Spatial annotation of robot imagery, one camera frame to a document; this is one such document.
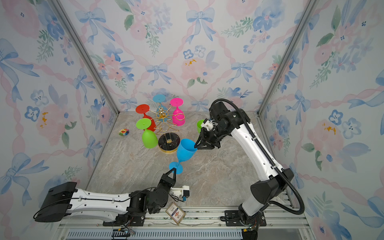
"wallpapered wall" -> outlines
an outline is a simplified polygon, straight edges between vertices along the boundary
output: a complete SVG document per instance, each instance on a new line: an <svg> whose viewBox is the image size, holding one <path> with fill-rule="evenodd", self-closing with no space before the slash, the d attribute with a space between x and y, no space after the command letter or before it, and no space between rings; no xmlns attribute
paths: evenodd
<svg viewBox="0 0 384 240"><path fill-rule="evenodd" d="M257 110L306 3L62 1L123 111L154 108L160 93L181 97L188 111L207 111L217 98Z"/></svg>
<svg viewBox="0 0 384 240"><path fill-rule="evenodd" d="M380 0L321 0L266 109L317 240L384 239L383 11Z"/></svg>
<svg viewBox="0 0 384 240"><path fill-rule="evenodd" d="M85 187L116 115L46 1L0 5L0 239L51 239L49 188Z"/></svg>

